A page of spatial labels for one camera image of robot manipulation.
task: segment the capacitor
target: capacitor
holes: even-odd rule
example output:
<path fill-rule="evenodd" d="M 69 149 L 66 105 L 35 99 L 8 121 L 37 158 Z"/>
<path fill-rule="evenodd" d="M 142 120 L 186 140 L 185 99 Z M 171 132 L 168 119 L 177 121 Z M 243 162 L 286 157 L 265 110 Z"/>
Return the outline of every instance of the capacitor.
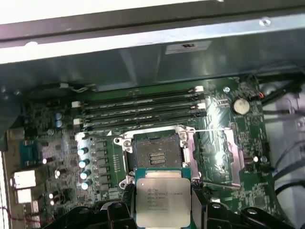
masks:
<path fill-rule="evenodd" d="M 238 115 L 245 115 L 250 111 L 250 103 L 246 99 L 238 98 L 233 101 L 232 110 Z"/>
<path fill-rule="evenodd" d="M 81 148 L 77 151 L 78 156 L 82 156 L 85 153 L 88 153 L 89 149 L 87 147 Z"/>
<path fill-rule="evenodd" d="M 85 170 L 80 174 L 80 177 L 82 180 L 85 180 L 85 179 L 87 179 L 88 176 L 90 176 L 90 174 L 91 174 L 90 170 Z"/>
<path fill-rule="evenodd" d="M 49 194 L 49 198 L 53 199 L 55 196 L 57 196 L 59 194 L 59 191 L 54 191 L 52 193 Z"/>
<path fill-rule="evenodd" d="M 61 128 L 61 127 L 62 127 L 62 121 L 61 121 L 61 120 L 56 121 L 56 122 L 55 122 L 55 126 L 56 126 L 57 128 Z"/>
<path fill-rule="evenodd" d="M 60 196 L 56 196 L 56 197 L 54 197 L 54 198 L 50 201 L 50 204 L 53 206 L 53 205 L 55 205 L 55 204 L 60 203 L 60 201 L 61 201 Z"/>
<path fill-rule="evenodd" d="M 80 161 L 80 162 L 78 163 L 78 166 L 79 166 L 80 168 L 85 168 L 86 165 L 88 165 L 89 163 L 90 163 L 90 161 L 89 161 L 88 159 L 85 159 L 85 160 L 83 160 L 83 161 Z"/>
<path fill-rule="evenodd" d="M 54 160 L 53 157 L 44 158 L 44 159 L 42 160 L 42 163 L 45 165 L 45 164 L 47 164 L 47 163 L 52 162 L 53 160 Z"/>
<path fill-rule="evenodd" d="M 56 170 L 55 170 L 55 176 L 59 177 L 60 175 L 66 173 L 66 172 L 67 172 L 67 170 L 64 169 L 64 168 L 56 169 Z"/>
<path fill-rule="evenodd" d="M 61 120 L 62 118 L 63 118 L 62 113 L 57 112 L 57 113 L 55 114 L 55 119 L 56 119 L 56 120 Z"/>
<path fill-rule="evenodd" d="M 87 190 L 92 183 L 93 183 L 92 180 L 88 179 L 81 184 L 81 188 L 83 190 Z"/>

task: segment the ram slot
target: ram slot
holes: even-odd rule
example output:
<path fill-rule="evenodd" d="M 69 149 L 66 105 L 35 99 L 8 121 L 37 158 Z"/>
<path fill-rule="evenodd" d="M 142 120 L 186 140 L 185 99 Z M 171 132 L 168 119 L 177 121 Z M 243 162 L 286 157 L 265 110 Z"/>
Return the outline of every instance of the ram slot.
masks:
<path fill-rule="evenodd" d="M 206 116 L 206 112 L 202 111 L 196 111 L 191 114 L 180 114 L 176 115 L 177 113 L 173 113 L 173 115 L 170 115 L 169 117 L 152 117 L 150 119 L 146 120 L 136 120 L 136 121 L 129 121 L 129 122 L 113 122 L 113 123 L 107 123 L 104 125 L 93 125 L 93 126 L 87 126 L 81 128 L 81 131 L 96 131 L 96 130 L 103 130 L 107 128 L 118 128 L 118 127 L 129 127 L 129 126 L 140 126 L 140 125 L 147 125 L 147 124 L 156 124 L 159 122 L 169 122 L 169 121 L 181 121 L 181 120 L 188 120 L 192 118 L 197 118 L 197 117 L 203 117 Z"/>
<path fill-rule="evenodd" d="M 150 100 L 150 99 L 166 99 L 170 97 L 178 97 L 178 96 L 192 96 L 197 93 L 202 93 L 203 89 L 192 88 L 190 90 L 180 90 L 180 91 L 171 91 L 171 92 L 163 92 L 163 93 L 154 93 L 154 94 L 138 94 L 133 96 L 128 96 L 124 98 L 115 98 L 108 99 L 103 101 L 88 101 L 87 105 L 107 105 L 107 104 L 118 104 L 118 103 L 128 103 L 132 100 Z"/>

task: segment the metal bracket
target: metal bracket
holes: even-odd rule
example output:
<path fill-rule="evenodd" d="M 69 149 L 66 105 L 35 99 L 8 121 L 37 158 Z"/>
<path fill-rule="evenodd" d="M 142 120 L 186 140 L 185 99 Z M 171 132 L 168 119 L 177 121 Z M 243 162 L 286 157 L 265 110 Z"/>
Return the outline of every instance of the metal bracket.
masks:
<path fill-rule="evenodd" d="M 228 150 L 233 154 L 234 161 L 231 163 L 232 171 L 232 185 L 240 187 L 239 172 L 244 168 L 244 155 L 243 152 L 238 148 L 234 141 L 234 134 L 232 129 L 224 130 L 224 134 L 227 137 Z"/>

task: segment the wire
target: wire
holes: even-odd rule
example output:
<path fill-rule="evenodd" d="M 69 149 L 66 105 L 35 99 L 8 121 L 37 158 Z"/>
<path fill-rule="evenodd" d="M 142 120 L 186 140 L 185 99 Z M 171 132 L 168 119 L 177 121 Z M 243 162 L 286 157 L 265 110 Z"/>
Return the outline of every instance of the wire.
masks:
<path fill-rule="evenodd" d="M 288 165 L 287 167 L 285 167 L 284 169 L 282 169 L 281 171 L 279 171 L 277 174 L 275 174 L 275 176 L 273 177 L 274 181 L 286 176 L 287 174 L 294 172 L 296 170 L 298 170 L 299 168 L 302 168 L 305 166 L 305 159 L 296 161 L 290 165 Z"/>
<path fill-rule="evenodd" d="M 300 85 L 305 82 L 305 77 L 302 77 L 298 80 L 291 81 L 288 84 L 284 85 L 283 87 L 277 89 L 276 91 L 270 93 L 269 95 L 265 96 L 261 101 L 262 105 L 266 106 L 267 104 L 273 103 L 274 101 L 280 99 L 284 95 L 289 92 L 293 92 L 296 89 L 300 88 Z"/>
<path fill-rule="evenodd" d="M 32 222 L 32 223 L 40 223 L 40 224 L 43 224 L 43 223 L 51 223 L 53 222 L 53 220 L 34 220 L 34 219 L 31 219 L 31 218 L 17 218 L 17 217 L 13 217 L 11 214 L 10 214 L 10 211 L 7 209 L 7 207 L 0 207 L 0 209 L 2 210 L 6 210 L 6 212 L 8 213 L 8 216 L 9 216 L 9 219 L 13 220 L 13 221 L 26 221 L 26 222 Z"/>
<path fill-rule="evenodd" d="M 275 193 L 276 193 L 276 195 L 278 195 L 281 192 L 283 192 L 284 190 L 286 190 L 290 187 L 296 187 L 296 186 L 302 186 L 303 188 L 305 188 L 305 180 L 299 180 L 299 181 L 295 181 L 295 182 L 291 182 L 291 183 L 282 185 L 275 190 Z"/>
<path fill-rule="evenodd" d="M 290 225 L 292 225 L 290 219 L 288 218 L 288 216 L 286 215 L 286 213 L 284 212 L 280 202 L 278 201 L 277 195 L 275 193 L 275 180 L 272 179 L 271 182 L 268 182 L 268 186 L 269 186 L 269 190 L 270 190 L 270 194 L 272 197 L 272 200 L 276 206 L 276 209 L 278 210 L 278 212 L 280 213 L 280 215 L 284 218 L 284 221 Z"/>
<path fill-rule="evenodd" d="M 34 93 L 38 93 L 44 90 L 49 90 L 49 89 L 70 89 L 73 92 L 76 93 L 83 93 L 85 91 L 91 90 L 95 92 L 95 90 L 92 88 L 95 86 L 95 84 L 89 84 L 89 85 L 81 85 L 81 84 L 71 84 L 71 83 L 51 83 L 51 84 L 45 84 L 45 85 L 39 85 L 34 88 L 32 88 L 30 91 L 26 92 L 26 95 L 31 95 Z"/>
<path fill-rule="evenodd" d="M 277 169 L 279 164 L 281 163 L 281 161 L 284 159 L 284 157 L 291 151 L 293 150 L 293 148 L 295 148 L 297 145 L 301 144 L 301 143 L 305 143 L 305 140 L 300 140 L 300 141 L 296 141 L 294 142 L 292 145 L 290 145 L 289 147 L 287 147 L 282 154 L 280 155 L 280 157 L 278 158 L 278 160 L 275 163 L 275 168 Z"/>
<path fill-rule="evenodd" d="M 289 110 L 276 110 L 276 111 L 267 111 L 264 110 L 263 113 L 265 115 L 290 115 Z"/>

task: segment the white label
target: white label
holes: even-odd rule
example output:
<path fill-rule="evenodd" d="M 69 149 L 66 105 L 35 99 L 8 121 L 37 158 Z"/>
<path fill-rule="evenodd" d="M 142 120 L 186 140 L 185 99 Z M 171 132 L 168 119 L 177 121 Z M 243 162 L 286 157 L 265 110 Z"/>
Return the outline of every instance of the white label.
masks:
<path fill-rule="evenodd" d="M 166 47 L 165 54 L 203 51 L 203 50 L 207 50 L 211 43 L 212 43 L 212 41 L 171 44 Z"/>

